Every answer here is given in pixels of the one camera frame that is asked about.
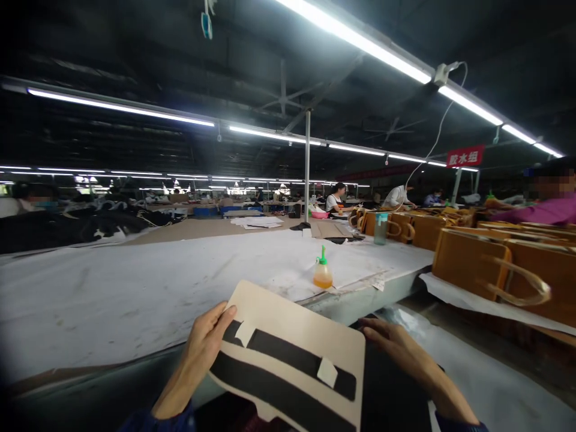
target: metal pole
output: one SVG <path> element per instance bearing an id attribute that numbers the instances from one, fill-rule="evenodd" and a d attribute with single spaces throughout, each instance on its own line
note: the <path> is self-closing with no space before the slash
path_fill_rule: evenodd
<path id="1" fill-rule="evenodd" d="M 304 190 L 306 197 L 304 199 L 304 221 L 308 222 L 308 204 L 310 202 L 310 117 L 311 110 L 306 111 L 306 159 L 304 171 Z"/>
<path id="2" fill-rule="evenodd" d="M 476 173 L 476 184 L 474 185 L 474 193 L 478 193 L 478 184 L 480 183 L 480 170 Z"/>
<path id="3" fill-rule="evenodd" d="M 462 177 L 462 170 L 456 170 L 456 184 L 454 185 L 454 192 L 452 194 L 452 204 L 456 204 L 456 196 L 458 195 L 458 187 L 460 186 L 460 178 Z"/>

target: black hair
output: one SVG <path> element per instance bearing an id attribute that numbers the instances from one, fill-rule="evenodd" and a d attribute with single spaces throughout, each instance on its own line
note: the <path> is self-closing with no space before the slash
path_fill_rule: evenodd
<path id="1" fill-rule="evenodd" d="M 346 185 L 344 183 L 336 183 L 332 188 L 332 193 L 338 192 L 338 189 L 346 189 Z"/>
<path id="2" fill-rule="evenodd" d="M 12 198 L 27 199 L 31 196 L 58 198 L 58 188 L 44 183 L 19 181 L 12 186 Z"/>

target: green nozzle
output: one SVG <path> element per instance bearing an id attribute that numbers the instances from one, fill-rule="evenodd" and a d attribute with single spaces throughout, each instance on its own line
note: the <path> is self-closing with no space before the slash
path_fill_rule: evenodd
<path id="1" fill-rule="evenodd" d="M 326 250 L 326 247 L 323 245 L 322 246 L 322 258 L 316 257 L 316 259 L 318 260 L 318 264 L 322 264 L 322 265 L 328 264 L 328 261 L 324 257 L 324 251 L 325 250 Z"/>

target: ceiling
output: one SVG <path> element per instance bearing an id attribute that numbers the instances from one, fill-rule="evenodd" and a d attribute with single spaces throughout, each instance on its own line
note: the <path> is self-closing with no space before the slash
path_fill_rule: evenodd
<path id="1" fill-rule="evenodd" d="M 468 90 L 559 151 L 574 153 L 576 15 L 569 2 L 333 3 L 427 64 L 466 61 Z M 0 67 L 8 76 L 299 134 L 305 122 L 298 115 L 314 104 L 312 136 L 415 156 L 428 153 L 449 103 L 434 85 L 364 56 L 273 0 L 218 1 L 213 40 L 202 34 L 203 0 L 17 6 L 2 14 L 19 24 L 2 25 L 4 40 L 14 41 Z M 451 79 L 460 83 L 463 68 Z M 218 128 L 7 91 L 0 97 L 4 163 L 303 176 L 301 145 L 225 130 L 218 142 Z M 450 149 L 492 144 L 495 133 L 455 105 L 433 155 L 442 160 Z M 482 168 L 546 159 L 512 138 L 502 132 Z M 383 167 L 383 158 L 311 150 L 312 178 L 363 167 Z"/>

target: orange liquid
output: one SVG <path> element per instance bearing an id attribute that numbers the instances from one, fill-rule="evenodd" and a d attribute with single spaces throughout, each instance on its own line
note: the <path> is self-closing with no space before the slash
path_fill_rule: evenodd
<path id="1" fill-rule="evenodd" d="M 328 289 L 332 286 L 332 278 L 327 279 L 314 276 L 313 282 L 314 285 L 322 289 Z"/>

